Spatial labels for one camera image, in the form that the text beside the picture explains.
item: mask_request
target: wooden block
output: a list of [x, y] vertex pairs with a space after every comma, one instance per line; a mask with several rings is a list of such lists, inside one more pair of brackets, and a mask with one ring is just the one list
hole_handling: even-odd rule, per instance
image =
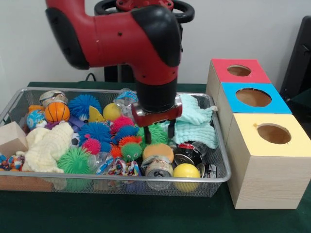
[[282, 97], [270, 83], [221, 83], [216, 105], [225, 145], [232, 113], [291, 114]]
[[25, 132], [16, 122], [0, 127], [0, 152], [9, 158], [19, 150], [28, 150]]
[[226, 149], [236, 209], [295, 209], [311, 178], [311, 141], [290, 114], [234, 113]]
[[218, 101], [220, 83], [271, 83], [257, 60], [212, 59], [206, 93]]

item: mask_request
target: light blue cloth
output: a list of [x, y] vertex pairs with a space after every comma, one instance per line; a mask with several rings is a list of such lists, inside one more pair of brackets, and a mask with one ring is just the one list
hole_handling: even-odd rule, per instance
[[[183, 104], [181, 117], [176, 119], [175, 136], [173, 140], [180, 144], [188, 141], [198, 141], [207, 145], [211, 149], [216, 149], [218, 140], [215, 129], [210, 125], [213, 111], [217, 110], [216, 106], [207, 109], [201, 109], [195, 97], [187, 94], [180, 96]], [[167, 131], [169, 122], [161, 124], [162, 128]]]

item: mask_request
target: yellow box top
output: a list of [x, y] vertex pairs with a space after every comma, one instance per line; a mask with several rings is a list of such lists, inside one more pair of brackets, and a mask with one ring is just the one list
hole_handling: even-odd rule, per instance
[[293, 115], [233, 115], [252, 156], [311, 157], [311, 140]]

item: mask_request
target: metal basket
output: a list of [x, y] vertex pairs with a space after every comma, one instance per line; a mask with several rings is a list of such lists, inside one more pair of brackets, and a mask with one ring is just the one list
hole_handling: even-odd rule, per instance
[[[29, 105], [38, 104], [40, 95], [52, 89], [55, 88], [29, 87], [21, 89], [1, 113], [0, 122], [4, 122], [4, 120], [15, 121], [23, 127]], [[111, 103], [119, 93], [113, 90], [57, 89], [65, 92], [69, 100], [82, 93], [91, 94], [100, 101], [102, 107]], [[208, 108], [213, 105], [213, 100], [208, 95], [189, 94], [197, 98], [201, 108]], [[221, 183], [226, 182], [231, 176], [227, 153], [215, 113], [212, 119], [219, 146], [215, 150], [210, 149], [208, 151], [204, 157], [204, 162], [213, 163], [217, 166], [217, 178], [215, 179], [174, 177], [160, 179], [145, 176], [0, 171], [0, 190], [212, 197]]]

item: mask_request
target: cream knitted toy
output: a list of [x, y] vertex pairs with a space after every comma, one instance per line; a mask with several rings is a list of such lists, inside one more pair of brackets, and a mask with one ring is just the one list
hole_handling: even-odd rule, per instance
[[70, 147], [73, 129], [66, 123], [60, 123], [52, 130], [36, 128], [26, 139], [29, 150], [25, 153], [22, 171], [58, 172], [57, 161]]

